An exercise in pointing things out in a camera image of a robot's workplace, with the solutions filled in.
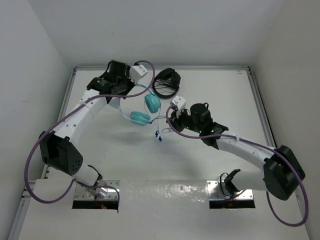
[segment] white table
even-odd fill
[[[268,126],[263,112],[257,111],[261,106],[253,91],[254,82],[245,68],[175,69],[181,75],[178,95],[187,100],[188,108],[207,102],[216,122],[247,139],[272,143],[270,133],[265,131]],[[78,68],[61,112],[69,112],[90,80],[102,72]],[[141,81],[148,84],[150,76]],[[136,88],[132,93],[141,90]],[[161,102],[164,115],[170,100]],[[122,100],[121,106],[128,115],[131,111],[143,112],[144,99]],[[160,129],[167,126],[164,120],[159,123]],[[84,131],[77,149],[104,179],[120,180],[119,214],[114,210],[72,209],[73,187],[63,200],[50,206],[32,200],[19,239],[308,239],[305,226],[287,227],[273,217],[264,192],[254,192],[254,209],[209,209],[206,180],[234,169],[258,169],[201,140],[173,132],[162,134],[160,142],[155,130],[154,125],[134,125],[117,110],[105,107]],[[35,192],[45,199],[62,193],[71,179],[52,168],[47,177],[35,185]],[[283,219],[292,223],[301,219],[294,195],[286,202],[272,197],[272,202]]]

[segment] purple cable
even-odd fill
[[[148,91],[149,88],[151,88],[152,86],[152,83],[154,82],[155,80],[155,76],[156,76],[156,69],[155,69],[155,66],[147,61],[147,60],[139,60],[137,61],[136,63],[147,63],[151,66],[152,68],[152,79],[151,79],[151,82],[150,84],[147,86],[146,89],[144,89],[143,91],[139,92],[139,93],[136,93],[136,94],[133,94],[133,95],[111,95],[111,94],[101,94],[101,95],[96,95],[96,96],[93,96],[91,98],[89,98],[88,100],[85,101],[85,103],[89,103],[90,101],[94,100],[94,99],[97,99],[97,98],[105,98],[105,97],[112,97],[112,98],[134,98],[134,97],[137,97],[137,96],[140,96],[142,94],[144,94],[146,91]],[[29,179],[28,179],[28,171],[29,171],[29,166],[30,166],[30,162],[31,162],[31,158],[33,156],[33,154],[35,153],[37,147],[39,146],[39,144],[42,142],[42,140],[55,128],[57,127],[59,124],[61,124],[63,121],[65,121],[67,118],[69,118],[70,116],[72,116],[73,114],[75,114],[77,111],[79,111],[80,109],[82,109],[85,105],[82,104],[80,106],[78,106],[76,109],[74,109],[73,111],[71,111],[70,113],[68,113],[66,116],[64,116],[63,118],[61,118],[59,121],[57,121],[55,124],[53,124],[47,131],[45,131],[40,137],[39,139],[35,142],[34,146],[32,147],[27,159],[26,159],[26,163],[25,163],[25,166],[24,166],[24,174],[23,174],[23,177],[24,177],[24,184],[25,184],[25,188],[26,190],[29,192],[30,196],[33,197],[36,201],[42,203],[42,204],[53,204],[53,203],[56,203],[58,202],[59,200],[61,200],[65,195],[67,195],[67,193],[69,192],[69,190],[71,189],[73,183],[75,182],[75,180],[73,179],[69,185],[69,187],[66,189],[66,191],[58,198],[54,199],[54,200],[43,200],[41,198],[39,198],[37,195],[35,195],[35,193],[32,191],[31,187],[30,187],[30,184],[29,184]]]
[[[183,134],[179,131],[177,131],[174,126],[171,124],[171,122],[169,121],[169,111],[174,108],[175,105],[172,104],[167,110],[166,110],[166,113],[165,113],[165,117],[166,117],[166,121],[167,123],[169,124],[169,126],[171,127],[171,129],[176,132],[177,134],[179,134],[180,136],[182,137],[185,137],[185,138],[188,138],[188,139],[208,139],[208,138],[213,138],[213,137],[226,137],[226,138],[232,138],[232,139],[237,139],[235,136],[233,135],[227,135],[227,134],[211,134],[211,135],[206,135],[206,136],[189,136],[189,135],[186,135],[186,134]],[[304,199],[304,206],[305,206],[305,211],[304,211],[304,216],[302,218],[302,220],[298,223],[288,223],[288,222],[285,222],[283,221],[282,219],[280,219],[280,217],[278,217],[278,215],[276,214],[272,204],[271,204],[271,201],[270,201],[270,196],[269,196],[269,192],[267,191],[266,192],[266,199],[268,201],[268,204],[269,204],[269,207],[271,209],[271,212],[273,213],[273,215],[275,216],[275,218],[282,224],[286,225],[286,226],[289,226],[289,227],[298,227],[298,226],[301,226],[303,224],[306,223],[307,219],[308,219],[308,216],[309,216],[309,200],[308,200],[308,196],[307,196],[307,192],[306,192],[306,189],[305,189],[305,186],[304,184],[302,183],[298,173],[296,172],[296,170],[292,167],[292,165],[288,162],[288,160],[283,157],[280,153],[278,153],[277,151],[275,151],[274,149],[271,149],[271,148],[268,148],[267,146],[264,146],[262,144],[259,144],[259,143],[255,143],[253,141],[249,141],[249,140],[246,140],[246,139],[243,139],[243,138],[240,138],[239,139],[241,142],[244,142],[244,143],[247,143],[247,144],[251,144],[251,145],[254,145],[254,146],[257,146],[257,147],[260,147],[262,149],[266,149],[274,154],[276,154],[279,158],[281,158],[282,161],[285,162],[285,164],[287,164],[287,166],[290,168],[290,170],[292,171],[294,177],[296,178],[296,180],[298,181],[299,183],[299,186],[301,187],[301,191],[302,191],[302,194],[303,194],[303,199]]]

